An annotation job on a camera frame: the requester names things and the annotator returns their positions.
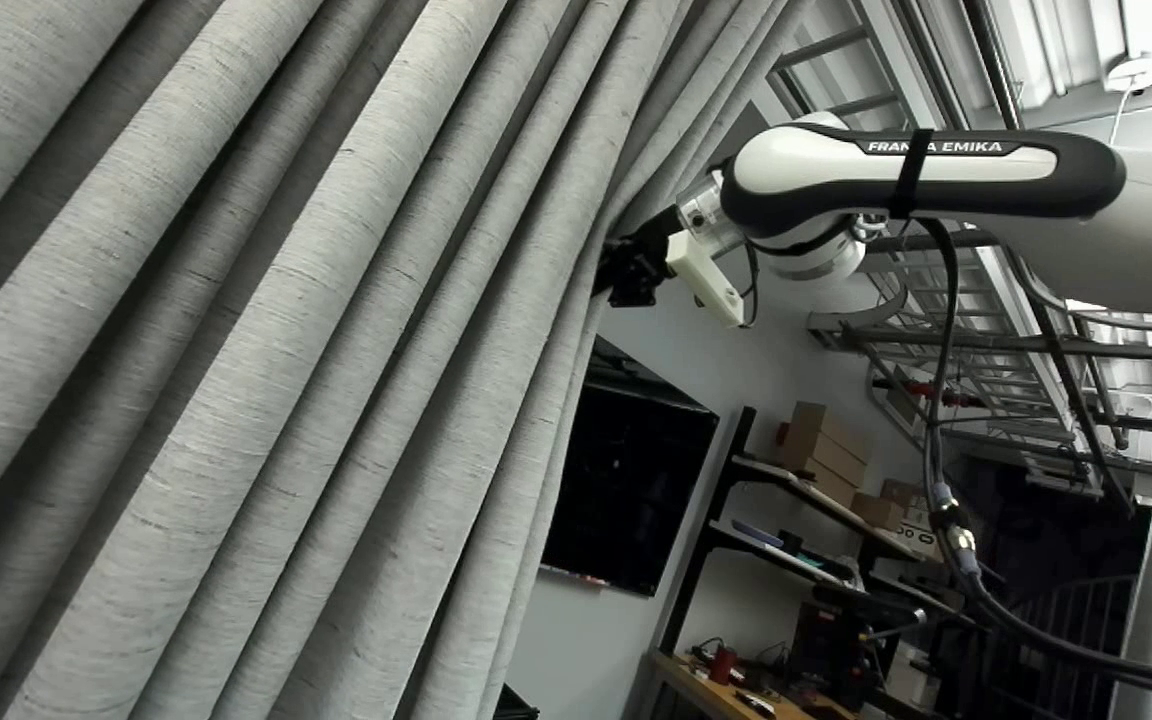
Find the wall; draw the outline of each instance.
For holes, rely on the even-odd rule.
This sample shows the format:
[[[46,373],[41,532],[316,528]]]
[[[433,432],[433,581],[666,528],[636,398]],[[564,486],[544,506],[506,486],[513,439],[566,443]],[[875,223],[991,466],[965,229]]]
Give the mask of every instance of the wall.
[[[720,412],[724,423],[654,594],[589,593],[538,577],[506,683],[533,699],[544,720],[620,720],[638,656],[654,644],[678,565],[699,532],[699,512],[735,432],[740,407],[758,407],[763,414],[754,429],[758,451],[770,420],[784,420],[795,398],[822,398],[871,439],[869,485],[915,472],[913,446],[863,398],[863,363],[852,356],[815,352],[798,328],[805,321],[784,304],[811,309],[805,297],[770,292],[766,315],[740,332],[703,315],[675,285],[666,285],[658,288],[654,309],[607,311],[603,336],[616,349]],[[822,552],[856,547],[852,535],[826,528],[826,520],[811,512],[798,512],[778,492],[740,486],[732,492],[729,506],[744,520],[795,528]],[[795,605],[805,593],[807,587],[798,581],[758,558],[711,555],[678,644],[709,634],[724,634],[740,651],[793,644]]]

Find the curtain fold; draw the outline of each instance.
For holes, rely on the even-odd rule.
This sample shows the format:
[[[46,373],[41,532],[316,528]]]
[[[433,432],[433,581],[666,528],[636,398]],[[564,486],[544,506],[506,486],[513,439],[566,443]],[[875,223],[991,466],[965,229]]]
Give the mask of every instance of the curtain fold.
[[[600,242],[766,18],[0,0],[0,716],[491,716]]]

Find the gray curtain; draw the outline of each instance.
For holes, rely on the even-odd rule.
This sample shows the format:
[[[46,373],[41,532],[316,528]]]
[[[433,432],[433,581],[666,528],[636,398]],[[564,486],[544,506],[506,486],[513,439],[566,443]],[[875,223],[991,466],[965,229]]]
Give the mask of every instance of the gray curtain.
[[[0,716],[491,716],[600,242],[784,18],[0,0]]]

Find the equipment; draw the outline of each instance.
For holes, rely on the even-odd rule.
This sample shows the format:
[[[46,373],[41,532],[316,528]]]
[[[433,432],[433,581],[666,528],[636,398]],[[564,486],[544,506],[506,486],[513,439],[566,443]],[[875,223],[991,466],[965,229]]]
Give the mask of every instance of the equipment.
[[[859,263],[863,235],[875,229],[871,212],[887,212],[895,219],[913,219],[913,212],[965,219],[1086,219],[1112,207],[1122,183],[1122,160],[1100,140],[1085,137],[871,137],[845,132],[845,125],[832,114],[805,114],[798,125],[751,137],[732,160],[709,172],[699,193],[675,207],[665,207],[638,230],[616,239],[600,263],[597,288],[607,292],[613,304],[652,304],[654,285],[678,276],[709,311],[746,325],[754,297],[740,292],[720,267],[729,248],[744,242],[751,270],[754,257],[793,257],[795,276],[840,276]],[[949,288],[955,288],[955,251],[943,223],[918,223],[949,263]],[[950,311],[955,304],[949,304],[932,395],[943,389]],[[1046,656],[1086,665],[1119,683],[1152,687],[1152,669],[1122,665],[1027,628],[986,593],[971,522],[943,479],[935,407],[938,398],[932,404],[929,420],[932,528],[938,532],[959,587],[975,599],[979,620]]]

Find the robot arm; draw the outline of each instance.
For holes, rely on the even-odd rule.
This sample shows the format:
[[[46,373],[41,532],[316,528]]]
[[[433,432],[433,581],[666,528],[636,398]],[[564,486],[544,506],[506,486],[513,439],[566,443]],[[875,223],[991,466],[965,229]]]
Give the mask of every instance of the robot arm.
[[[1122,178],[1122,160],[1086,137],[892,137],[807,114],[751,137],[711,166],[694,194],[633,230],[629,242],[654,251],[658,267],[652,270],[652,257],[638,257],[638,267],[620,278],[603,270],[603,288],[613,304],[645,304],[665,276],[678,276],[709,311],[744,325],[744,297],[716,263],[735,239],[770,239],[778,257],[826,267],[849,239],[840,229],[852,229],[859,212],[1094,214],[1122,193]]]

